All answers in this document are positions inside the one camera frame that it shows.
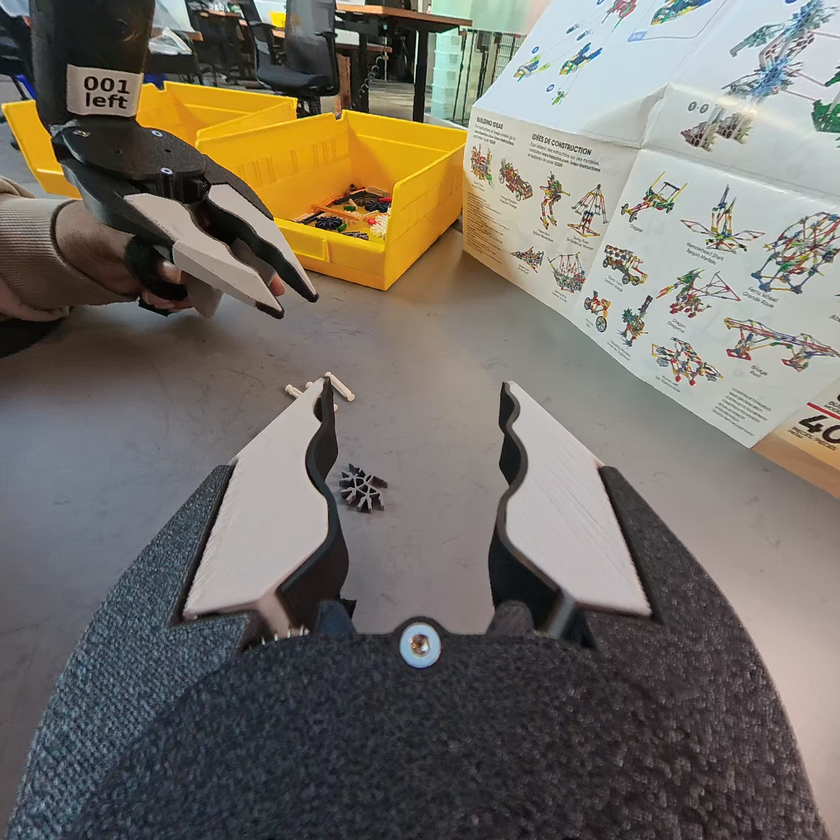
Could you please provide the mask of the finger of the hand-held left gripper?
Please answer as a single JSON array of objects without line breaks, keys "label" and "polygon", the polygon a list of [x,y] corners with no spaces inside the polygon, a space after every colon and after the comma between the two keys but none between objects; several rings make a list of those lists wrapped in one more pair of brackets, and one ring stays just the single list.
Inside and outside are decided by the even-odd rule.
[{"label": "finger of the hand-held left gripper", "polygon": [[284,317],[282,306],[260,273],[199,227],[185,205],[148,193],[129,195],[126,200],[169,237],[172,260],[179,270],[274,319]]},{"label": "finger of the hand-held left gripper", "polygon": [[249,186],[211,184],[191,211],[204,232],[228,247],[235,262],[257,273],[273,298],[290,288],[306,301],[319,300],[267,205]]}]

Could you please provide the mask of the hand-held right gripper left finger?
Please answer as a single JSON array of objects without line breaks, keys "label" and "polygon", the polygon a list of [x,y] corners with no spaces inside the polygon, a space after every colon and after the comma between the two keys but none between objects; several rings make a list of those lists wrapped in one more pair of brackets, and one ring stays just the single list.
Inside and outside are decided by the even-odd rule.
[{"label": "hand-held right gripper left finger", "polygon": [[224,493],[182,616],[256,613],[279,637],[309,633],[321,602],[341,597],[349,571],[328,486],[339,445],[327,377],[230,462]]}]

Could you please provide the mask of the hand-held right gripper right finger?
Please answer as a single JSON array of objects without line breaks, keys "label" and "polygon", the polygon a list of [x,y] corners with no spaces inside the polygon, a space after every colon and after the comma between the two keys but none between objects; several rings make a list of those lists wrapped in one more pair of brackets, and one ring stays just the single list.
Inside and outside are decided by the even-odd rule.
[{"label": "hand-held right gripper right finger", "polygon": [[495,607],[523,605],[537,634],[571,638],[585,612],[652,617],[603,463],[515,382],[500,387],[507,482],[489,549]]}]

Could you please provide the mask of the pile of colourful building pieces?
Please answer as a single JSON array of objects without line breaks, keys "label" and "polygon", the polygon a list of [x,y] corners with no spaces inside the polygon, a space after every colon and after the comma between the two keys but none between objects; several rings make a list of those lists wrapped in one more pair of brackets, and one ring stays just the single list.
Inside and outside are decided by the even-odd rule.
[{"label": "pile of colourful building pieces", "polygon": [[385,240],[392,212],[393,196],[378,187],[350,184],[343,192],[293,218],[296,224],[323,233],[360,240]]}]

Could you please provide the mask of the yellow plastic bin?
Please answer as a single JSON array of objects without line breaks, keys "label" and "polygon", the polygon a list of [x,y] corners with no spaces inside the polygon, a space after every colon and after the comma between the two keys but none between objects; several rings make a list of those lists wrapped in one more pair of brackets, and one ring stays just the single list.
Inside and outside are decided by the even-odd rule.
[{"label": "yellow plastic bin", "polygon": [[[137,120],[148,129],[172,133],[204,151],[210,140],[297,119],[295,98],[232,88],[166,81],[164,88],[145,84]],[[49,194],[79,199],[54,154],[33,100],[6,103],[3,114],[29,170]]]},{"label": "yellow plastic bin", "polygon": [[[231,134],[202,152],[257,192],[306,269],[386,291],[460,215],[465,145],[461,129],[346,111]],[[392,194],[384,241],[292,221],[350,184]]]}]

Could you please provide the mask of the grey desk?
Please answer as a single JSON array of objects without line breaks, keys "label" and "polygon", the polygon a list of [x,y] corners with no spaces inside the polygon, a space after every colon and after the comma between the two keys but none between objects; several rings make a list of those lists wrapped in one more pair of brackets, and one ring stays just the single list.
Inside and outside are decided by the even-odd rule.
[{"label": "grey desk", "polygon": [[75,311],[2,360],[1,819],[56,678],[115,581],[216,466],[333,371],[337,469],[388,483],[339,504],[362,631],[490,620],[501,383],[618,468],[703,564],[777,685],[838,838],[838,500],[639,382],[581,331],[462,252],[450,228],[386,292],[312,275],[282,322]]}]

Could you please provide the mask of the person's left hand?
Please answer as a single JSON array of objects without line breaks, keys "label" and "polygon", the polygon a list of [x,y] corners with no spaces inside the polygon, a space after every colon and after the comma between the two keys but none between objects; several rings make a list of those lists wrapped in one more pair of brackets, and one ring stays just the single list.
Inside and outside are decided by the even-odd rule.
[{"label": "person's left hand", "polygon": [[83,202],[72,201],[58,210],[55,238],[57,249],[68,265],[121,298],[142,300],[168,312],[193,307],[189,298],[168,301],[143,288],[125,262],[132,236],[99,222]]}]

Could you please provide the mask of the black office chair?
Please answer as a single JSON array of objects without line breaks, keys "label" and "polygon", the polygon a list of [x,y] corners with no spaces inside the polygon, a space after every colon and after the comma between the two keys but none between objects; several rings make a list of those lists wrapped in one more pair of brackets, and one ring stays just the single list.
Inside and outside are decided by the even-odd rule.
[{"label": "black office chair", "polygon": [[238,2],[254,42],[255,76],[266,88],[297,100],[299,119],[319,115],[321,99],[340,92],[334,1],[287,1],[285,58],[279,60],[271,27],[252,1]]},{"label": "black office chair", "polygon": [[228,2],[186,2],[191,24],[201,36],[195,43],[202,63],[226,81],[252,81],[251,38],[237,6]]}]

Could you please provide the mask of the building set cardboard box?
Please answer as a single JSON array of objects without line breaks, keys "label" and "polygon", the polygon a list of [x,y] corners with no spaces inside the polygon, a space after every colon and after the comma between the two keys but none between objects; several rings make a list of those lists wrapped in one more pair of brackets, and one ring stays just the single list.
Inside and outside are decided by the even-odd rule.
[{"label": "building set cardboard box", "polygon": [[752,451],[838,499],[838,382],[801,404]]}]

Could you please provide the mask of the stack of clear storage boxes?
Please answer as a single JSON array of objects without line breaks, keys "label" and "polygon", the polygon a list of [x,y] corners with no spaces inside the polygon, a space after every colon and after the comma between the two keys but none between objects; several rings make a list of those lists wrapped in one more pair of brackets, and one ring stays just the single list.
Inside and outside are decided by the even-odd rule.
[{"label": "stack of clear storage boxes", "polygon": [[467,125],[475,100],[480,54],[474,54],[478,31],[454,28],[430,40],[427,110],[431,117]]}]

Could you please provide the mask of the wooden table with black legs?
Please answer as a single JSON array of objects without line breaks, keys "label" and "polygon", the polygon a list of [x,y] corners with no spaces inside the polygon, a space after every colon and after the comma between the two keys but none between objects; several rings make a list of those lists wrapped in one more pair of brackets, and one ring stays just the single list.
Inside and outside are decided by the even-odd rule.
[{"label": "wooden table with black legs", "polygon": [[416,123],[425,119],[428,40],[431,34],[443,34],[454,29],[472,28],[470,18],[427,14],[395,6],[336,3],[336,26],[355,31],[360,36],[359,57],[366,59],[369,39],[380,27],[405,27],[416,34],[415,69],[413,82],[413,116]]}]

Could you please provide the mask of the folded building instruction booklet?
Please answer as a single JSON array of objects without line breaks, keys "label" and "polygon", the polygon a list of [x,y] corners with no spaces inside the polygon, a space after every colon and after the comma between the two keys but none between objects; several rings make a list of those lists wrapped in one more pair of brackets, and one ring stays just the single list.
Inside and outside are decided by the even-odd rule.
[{"label": "folded building instruction booklet", "polygon": [[838,2],[552,2],[464,247],[748,448],[838,379]]}]

